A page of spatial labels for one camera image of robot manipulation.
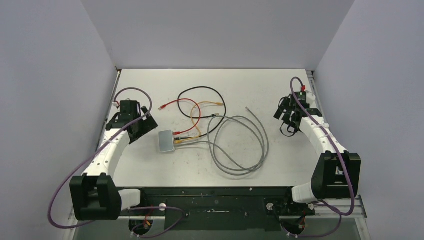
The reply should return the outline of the grey network switch box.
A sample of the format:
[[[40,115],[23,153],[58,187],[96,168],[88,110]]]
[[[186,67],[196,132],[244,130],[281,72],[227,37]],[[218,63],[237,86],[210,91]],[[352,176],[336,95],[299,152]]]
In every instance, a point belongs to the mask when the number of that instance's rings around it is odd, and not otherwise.
[[[174,135],[172,130],[158,132],[159,152],[170,153],[175,151]]]

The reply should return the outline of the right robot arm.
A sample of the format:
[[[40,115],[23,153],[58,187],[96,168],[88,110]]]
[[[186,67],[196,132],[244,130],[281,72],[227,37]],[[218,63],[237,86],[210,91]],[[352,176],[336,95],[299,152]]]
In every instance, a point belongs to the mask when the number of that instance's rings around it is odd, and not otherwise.
[[[351,199],[358,194],[361,158],[337,141],[322,113],[310,107],[314,100],[306,92],[295,92],[280,100],[274,114],[291,136],[302,132],[319,157],[311,181],[294,186],[291,195],[283,199],[283,209],[289,214],[296,214],[306,203]]]

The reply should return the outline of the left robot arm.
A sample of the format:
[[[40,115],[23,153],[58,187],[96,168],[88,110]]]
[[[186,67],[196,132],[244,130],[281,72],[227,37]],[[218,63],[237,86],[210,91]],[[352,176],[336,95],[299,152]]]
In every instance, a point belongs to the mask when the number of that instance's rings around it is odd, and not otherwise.
[[[138,189],[120,189],[113,180],[124,150],[154,130],[158,124],[135,100],[122,100],[106,124],[100,151],[80,176],[69,183],[74,214],[79,221],[116,220],[130,209],[136,215],[149,210],[149,201]]]

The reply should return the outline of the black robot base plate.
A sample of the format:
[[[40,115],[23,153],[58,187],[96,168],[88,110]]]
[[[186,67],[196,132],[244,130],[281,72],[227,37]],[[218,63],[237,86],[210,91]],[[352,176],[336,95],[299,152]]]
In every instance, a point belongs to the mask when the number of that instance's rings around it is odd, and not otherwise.
[[[143,187],[139,191],[140,202],[121,217],[128,217],[140,236],[160,220],[172,231],[284,229],[294,236],[305,230],[307,217],[318,216],[318,207],[294,201],[290,187]]]

